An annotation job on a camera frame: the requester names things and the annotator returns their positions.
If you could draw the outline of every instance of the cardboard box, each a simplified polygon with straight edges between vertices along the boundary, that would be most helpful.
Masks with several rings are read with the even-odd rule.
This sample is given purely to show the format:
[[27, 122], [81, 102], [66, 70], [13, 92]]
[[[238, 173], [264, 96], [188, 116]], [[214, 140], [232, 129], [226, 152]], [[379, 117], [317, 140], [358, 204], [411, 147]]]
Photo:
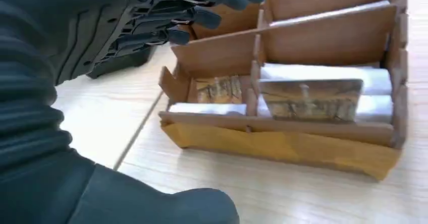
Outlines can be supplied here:
[[[246, 116], [214, 116], [167, 109], [159, 113], [163, 130], [182, 148], [330, 167], [382, 180], [398, 160], [407, 132], [406, 0], [390, 2], [276, 26], [270, 26], [272, 17], [266, 15], [271, 12], [266, 13], [268, 7], [263, 5], [256, 29], [174, 46], [177, 67], [173, 74], [163, 68], [159, 81], [170, 105], [189, 102], [193, 78], [242, 75], [248, 80], [247, 112]], [[257, 80], [266, 61], [344, 66], [381, 61], [391, 74], [393, 121], [330, 124], [258, 118]]]

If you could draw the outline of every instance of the black object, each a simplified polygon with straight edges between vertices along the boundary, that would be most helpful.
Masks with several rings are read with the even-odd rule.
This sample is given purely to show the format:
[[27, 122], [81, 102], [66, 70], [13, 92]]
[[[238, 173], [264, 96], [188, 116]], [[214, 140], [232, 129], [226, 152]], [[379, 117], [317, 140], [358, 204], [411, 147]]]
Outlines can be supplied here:
[[151, 56], [155, 50], [156, 46], [148, 46], [145, 49], [133, 54], [99, 62], [97, 65], [95, 65], [95, 68], [92, 70], [92, 72], [86, 75], [92, 79], [96, 79], [101, 75], [116, 72], [121, 69], [139, 67], [151, 59]]
[[142, 26], [137, 34], [124, 31], [133, 20], [221, 2], [1, 0], [0, 221], [238, 223], [233, 202], [221, 191], [169, 195], [80, 156], [69, 147], [70, 134], [59, 128], [63, 113], [50, 107], [57, 97], [55, 85], [90, 72], [104, 57], [188, 40], [188, 34], [173, 29], [176, 23], [135, 24]]

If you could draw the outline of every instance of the white foam block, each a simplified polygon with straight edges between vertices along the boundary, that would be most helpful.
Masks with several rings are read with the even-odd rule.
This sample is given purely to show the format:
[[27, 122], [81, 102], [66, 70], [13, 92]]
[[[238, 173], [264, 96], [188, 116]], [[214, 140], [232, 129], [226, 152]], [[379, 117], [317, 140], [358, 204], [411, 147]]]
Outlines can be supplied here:
[[356, 122], [391, 123], [394, 104], [389, 95], [362, 95], [355, 114]]
[[391, 95], [392, 84], [386, 69], [329, 67], [313, 65], [265, 64], [260, 69], [260, 80], [331, 80], [361, 79], [363, 95]]
[[246, 110], [245, 104], [175, 103], [171, 105], [169, 112], [245, 116]]

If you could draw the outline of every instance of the wood grain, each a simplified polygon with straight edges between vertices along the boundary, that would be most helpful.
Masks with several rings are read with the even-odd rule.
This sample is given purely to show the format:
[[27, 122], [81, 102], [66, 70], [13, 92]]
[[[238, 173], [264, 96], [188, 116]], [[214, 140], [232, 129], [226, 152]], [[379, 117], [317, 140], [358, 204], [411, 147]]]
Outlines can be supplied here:
[[113, 167], [161, 92], [157, 85], [163, 65], [176, 59], [168, 45], [151, 61], [96, 80], [81, 76], [57, 87], [54, 108], [64, 112], [61, 128], [73, 136], [71, 147], [85, 157]]
[[[175, 146], [153, 113], [119, 170], [168, 193], [212, 187], [241, 223], [428, 221], [428, 0], [409, 0], [409, 130], [402, 157], [377, 183], [357, 174]], [[161, 98], [155, 111], [164, 110]]]

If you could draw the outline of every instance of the robotic arm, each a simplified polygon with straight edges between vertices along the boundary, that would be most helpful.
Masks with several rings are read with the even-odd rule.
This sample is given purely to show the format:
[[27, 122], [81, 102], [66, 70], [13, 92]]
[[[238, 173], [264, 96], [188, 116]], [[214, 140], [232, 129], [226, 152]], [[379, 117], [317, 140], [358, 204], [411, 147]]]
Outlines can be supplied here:
[[0, 220], [3, 223], [239, 223], [218, 190], [161, 193], [69, 147], [54, 86], [108, 59], [215, 28], [205, 10], [263, 0], [0, 0]]

